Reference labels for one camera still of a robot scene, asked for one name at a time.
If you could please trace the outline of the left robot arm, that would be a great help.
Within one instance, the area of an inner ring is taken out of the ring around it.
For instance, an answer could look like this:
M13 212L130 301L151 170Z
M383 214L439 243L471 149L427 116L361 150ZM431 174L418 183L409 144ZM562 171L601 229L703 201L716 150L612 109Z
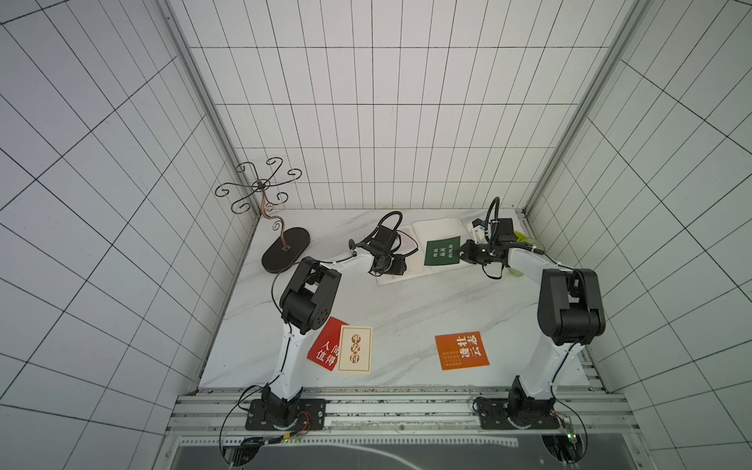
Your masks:
M303 385L296 372L315 340L315 331L327 323L345 272L401 276L414 246L401 251L399 229L376 228L365 239L349 242L349 251L336 260L302 258L282 291L278 309L284 322L282 348L271 380L262 388L262 402L275 418L290 421L299 412Z

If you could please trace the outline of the green card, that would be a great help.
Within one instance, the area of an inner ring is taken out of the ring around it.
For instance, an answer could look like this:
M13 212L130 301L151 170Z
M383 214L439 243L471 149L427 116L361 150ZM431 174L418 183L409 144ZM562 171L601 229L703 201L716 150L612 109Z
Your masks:
M450 237L440 240L429 240L425 245L424 265L429 268L442 268L460 264L458 249L461 237Z

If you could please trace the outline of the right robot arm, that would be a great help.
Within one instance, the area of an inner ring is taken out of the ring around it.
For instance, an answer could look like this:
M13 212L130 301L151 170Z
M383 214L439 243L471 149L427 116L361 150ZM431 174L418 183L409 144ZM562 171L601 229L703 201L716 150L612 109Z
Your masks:
M527 367L515 377L505 409L509 417L552 411L563 373L606 329L597 274L566 266L539 245L519 240L512 220L498 217L472 222L472 238L460 247L459 257L481 268L501 264L540 287L542 336Z

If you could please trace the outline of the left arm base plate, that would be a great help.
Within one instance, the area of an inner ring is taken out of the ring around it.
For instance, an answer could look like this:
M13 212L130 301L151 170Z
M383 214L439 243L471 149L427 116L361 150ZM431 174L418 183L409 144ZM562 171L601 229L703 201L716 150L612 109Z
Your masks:
M324 428L327 401L297 399L293 403L272 403L254 399L245 422L247 431L319 431Z

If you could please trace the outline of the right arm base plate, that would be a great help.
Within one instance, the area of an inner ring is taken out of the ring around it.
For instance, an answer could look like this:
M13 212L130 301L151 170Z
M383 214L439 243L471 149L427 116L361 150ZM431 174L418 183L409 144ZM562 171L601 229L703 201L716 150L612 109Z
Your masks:
M478 415L483 430L558 430L560 421L553 414L553 404L553 399L477 397L472 409Z

